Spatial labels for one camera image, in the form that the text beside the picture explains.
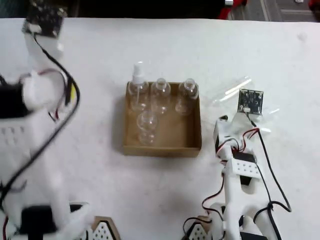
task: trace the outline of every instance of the floor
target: floor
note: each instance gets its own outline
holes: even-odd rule
[[[296,3],[294,0],[248,0],[246,6],[233,9],[229,20],[270,22],[320,22],[320,11],[313,13],[309,0]]]

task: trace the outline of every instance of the cable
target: cable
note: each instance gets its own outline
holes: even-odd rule
[[[223,235],[222,235],[222,237],[221,237],[221,238],[219,238],[219,240],[224,239],[224,238],[225,238],[225,236],[226,236],[226,231],[224,231],[224,232],[223,232]]]
[[[5,216],[3,227],[2,227],[2,239],[3,240],[7,240],[6,228],[7,228],[8,221],[9,221],[8,216]]]
[[[37,40],[37,34],[34,33],[33,34],[33,39],[36,42],[36,44],[41,48],[42,52],[46,55],[46,57],[53,62],[55,65],[57,65],[66,75],[67,77],[67,83],[66,83],[66,93],[65,93],[65,103],[64,105],[68,105],[70,103],[71,100],[71,89],[72,89],[72,85],[74,82],[74,78],[70,75],[70,73],[53,57],[51,56],[47,50],[45,50],[38,42]]]
[[[225,145],[225,143],[230,142],[232,140],[234,140],[236,142],[237,150],[239,151],[239,148],[240,148],[239,143],[235,138],[232,137],[232,138],[225,140],[223,143],[221,143],[220,146],[217,147],[216,152],[218,153],[221,150],[221,148]]]
[[[8,183],[3,187],[1,197],[0,197],[0,208],[3,209],[2,203],[7,196],[8,192],[10,191],[13,183],[16,181],[16,179],[25,171],[27,170],[37,159],[38,157],[44,152],[44,150],[48,147],[48,145],[56,138],[56,136],[61,132],[61,130],[67,125],[67,123],[70,121],[71,117],[75,114],[76,110],[78,109],[79,103],[80,103],[80,90],[78,88],[77,83],[73,79],[73,77],[70,75],[70,73],[67,72],[67,70],[61,66],[60,63],[58,63],[57,60],[55,60],[43,47],[37,42],[36,36],[34,36],[34,40],[36,43],[40,46],[43,53],[53,62],[55,63],[61,70],[65,73],[65,75],[68,77],[68,80],[71,82],[71,86],[73,85],[75,88],[76,93],[76,102],[74,107],[72,108],[71,112],[65,117],[65,119],[61,122],[59,127],[53,132],[53,134],[42,144],[42,146],[31,156],[30,160],[27,161],[8,181]]]
[[[240,149],[239,152],[243,152],[243,151],[246,149],[246,147],[247,147],[245,135],[246,135],[247,133],[254,132],[254,133],[249,137],[249,139],[250,139],[254,134],[257,133],[258,129],[259,129],[259,128],[253,128],[253,129],[250,129],[250,130],[248,130],[248,131],[245,131],[245,132],[242,134],[243,148]]]
[[[252,126],[254,126],[254,127],[256,128],[257,125],[250,119],[248,113],[246,113],[246,116],[247,116],[247,118],[249,119],[249,121],[251,122]],[[263,175],[262,175],[261,171],[259,170],[260,175],[261,175],[262,180],[263,180],[263,183],[264,183],[264,186],[265,186],[265,189],[266,189],[267,192],[268,192],[269,203],[268,203],[267,207],[265,207],[265,208],[263,208],[263,209],[260,209],[260,210],[254,215],[254,217],[253,217],[253,222],[254,222],[254,223],[256,222],[256,219],[257,219],[257,217],[258,217],[258,215],[259,215],[260,213],[262,213],[263,211],[267,210],[267,214],[268,214],[268,217],[269,217],[269,219],[270,219],[272,228],[273,228],[273,230],[274,230],[274,232],[275,232],[275,235],[276,235],[276,237],[277,237],[278,240],[282,240],[281,235],[280,235],[279,230],[278,230],[278,227],[277,227],[277,225],[276,225],[276,223],[275,223],[275,220],[274,220],[274,218],[273,218],[273,216],[272,216],[271,210],[273,210],[273,204],[277,204],[277,205],[283,207],[283,208],[284,208],[286,211],[288,211],[289,213],[292,212],[292,209],[291,209],[290,203],[289,203],[289,201],[288,201],[288,199],[287,199],[284,191],[282,190],[282,188],[281,188],[281,186],[280,186],[280,184],[279,184],[279,182],[278,182],[278,180],[277,180],[277,178],[276,178],[276,176],[275,176],[275,173],[274,173],[274,171],[273,171],[273,169],[272,169],[272,167],[271,167],[271,163],[270,163],[270,159],[269,159],[269,156],[268,156],[268,153],[267,153],[266,145],[265,145],[265,142],[264,142],[264,140],[263,140],[263,138],[262,138],[262,135],[261,135],[261,132],[260,132],[259,128],[258,128],[258,130],[257,130],[257,133],[258,133],[258,135],[259,135],[259,138],[260,138],[260,141],[261,141],[261,144],[262,144],[262,148],[263,148],[263,151],[264,151],[264,154],[265,154],[265,158],[266,158],[268,167],[269,167],[269,169],[270,169],[270,172],[271,172],[271,174],[272,174],[273,180],[275,181],[278,189],[280,190],[280,192],[281,192],[281,194],[282,194],[282,197],[283,197],[283,199],[284,199],[284,201],[285,201],[285,203],[286,203],[287,206],[285,206],[285,205],[284,205],[283,203],[281,203],[281,202],[272,201],[272,200],[271,200],[268,187],[267,187],[267,185],[266,185],[266,182],[265,182],[265,180],[264,180],[264,178],[263,178]]]
[[[225,175],[224,175],[223,173],[222,173],[221,175],[222,175],[222,184],[221,184],[220,190],[219,190],[217,193],[215,193],[215,194],[213,194],[213,195],[211,195],[211,196],[206,197],[206,198],[202,201],[202,208],[203,208],[204,210],[206,210],[207,213],[209,213],[209,211],[213,211],[213,212],[218,213],[220,219],[223,221],[224,219],[223,219],[221,213],[220,213],[218,210],[216,210],[216,209],[214,209],[214,208],[209,208],[209,207],[205,207],[205,206],[204,206],[204,203],[205,203],[206,201],[208,201],[209,199],[215,198],[216,196],[218,196],[218,195],[222,192],[222,190],[223,190],[223,188],[224,188],[224,185],[225,185]]]
[[[257,127],[257,125],[250,119],[249,114],[246,114],[246,116],[247,116],[248,119],[250,120],[251,124],[252,124],[254,127]],[[278,204],[278,205],[280,205],[281,207],[283,207],[283,208],[284,208],[285,210],[287,210],[288,212],[292,212],[290,203],[289,203],[289,201],[288,201],[288,199],[287,199],[287,197],[286,197],[283,189],[281,188],[281,186],[280,186],[280,184],[279,184],[279,182],[278,182],[278,180],[277,180],[277,178],[276,178],[276,175],[275,175],[275,173],[274,173],[274,171],[273,171],[273,169],[272,169],[272,167],[271,167],[271,163],[270,163],[270,159],[269,159],[269,156],[268,156],[268,153],[267,153],[266,145],[265,145],[265,142],[264,142],[264,140],[263,140],[263,138],[262,138],[262,135],[261,135],[261,132],[260,132],[259,128],[258,128],[257,133],[258,133],[258,135],[259,135],[260,142],[261,142],[261,144],[262,144],[262,148],[263,148],[263,151],[264,151],[264,155],[265,155],[265,158],[266,158],[268,167],[269,167],[269,169],[270,169],[271,175],[272,175],[272,177],[273,177],[273,180],[274,180],[275,184],[277,185],[277,187],[279,188],[279,190],[280,190],[280,192],[281,192],[281,195],[282,195],[282,197],[283,197],[283,199],[284,199],[287,207],[284,206],[281,202],[278,202],[278,201],[272,201],[272,203],[273,203],[273,204]]]
[[[262,175],[262,172],[261,172],[260,167],[258,166],[258,164],[257,164],[257,163],[255,163],[255,165],[256,165],[256,167],[258,168],[258,171],[259,171],[260,176],[261,176],[261,178],[262,178],[262,181],[263,181],[263,184],[264,184],[264,187],[265,187],[266,193],[268,194],[269,202],[271,202],[271,196],[270,196],[270,192],[269,192],[269,189],[268,189],[268,187],[267,187],[267,184],[266,184],[265,178],[264,178],[264,176]]]
[[[54,112],[54,117],[49,113],[50,117],[52,118],[52,120],[54,122],[56,122],[57,120],[59,120],[59,113],[58,113],[58,109],[60,107],[60,105],[62,104],[63,100],[64,100],[64,97],[66,95],[66,92],[67,92],[67,83],[68,82],[68,79],[66,79],[65,75],[62,74],[61,71],[57,70],[57,69],[54,69],[54,68],[47,68],[41,72],[38,72],[38,75],[39,76],[42,76],[42,75],[45,75],[45,74],[49,74],[49,73],[59,73],[61,76],[62,76],[62,80],[63,80],[63,93],[62,93],[62,96],[61,98],[59,99],[58,103],[57,103],[57,106],[56,106],[56,110]]]

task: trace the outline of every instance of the clear bottle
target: clear bottle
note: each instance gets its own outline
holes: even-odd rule
[[[171,86],[164,78],[159,78],[151,85],[151,110],[164,114],[170,105]]]
[[[195,80],[188,78],[179,84],[175,110],[183,116],[189,115],[196,104],[199,96],[199,88]]]
[[[147,110],[139,114],[136,119],[139,128],[138,138],[143,145],[152,145],[156,138],[158,119],[154,112]]]
[[[143,62],[134,65],[132,81],[129,82],[130,106],[135,112],[144,111],[149,104],[149,84],[145,80]]]

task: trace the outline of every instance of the white robot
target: white robot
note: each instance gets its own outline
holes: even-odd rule
[[[209,213],[206,233],[198,222],[188,231],[188,239],[207,240],[281,240],[280,231],[272,215],[273,205],[291,212],[289,201],[272,170],[260,129],[253,120],[262,113],[263,92],[240,89],[238,112],[232,121],[223,116],[216,121],[213,138],[215,152],[221,163],[222,186],[216,194],[207,197],[202,207]],[[271,199],[261,166],[253,148],[252,137],[259,136],[272,177],[279,187],[286,205]],[[224,188],[225,202],[204,206]]]
[[[44,16],[53,11],[43,5],[33,7]],[[49,33],[57,37],[63,9],[53,13],[60,26],[54,25]],[[30,20],[24,25],[32,72],[15,84],[0,78],[0,98],[5,103],[0,107],[0,206],[17,228],[11,236],[5,236],[4,230],[3,239],[89,240],[93,232],[88,236],[86,230],[94,222],[91,207],[86,202],[69,202],[63,176],[53,164],[54,157],[46,153],[76,112],[80,91],[57,61],[62,56],[58,39],[46,36],[52,26],[41,26]],[[60,109],[64,109],[61,120]],[[37,194],[36,198],[28,193]]]

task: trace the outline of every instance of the circuit board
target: circuit board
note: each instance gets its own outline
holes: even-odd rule
[[[238,100],[238,113],[262,114],[263,91],[240,89]]]
[[[63,7],[34,1],[23,23],[22,31],[29,34],[36,32],[41,36],[57,38],[66,16],[66,9]]]

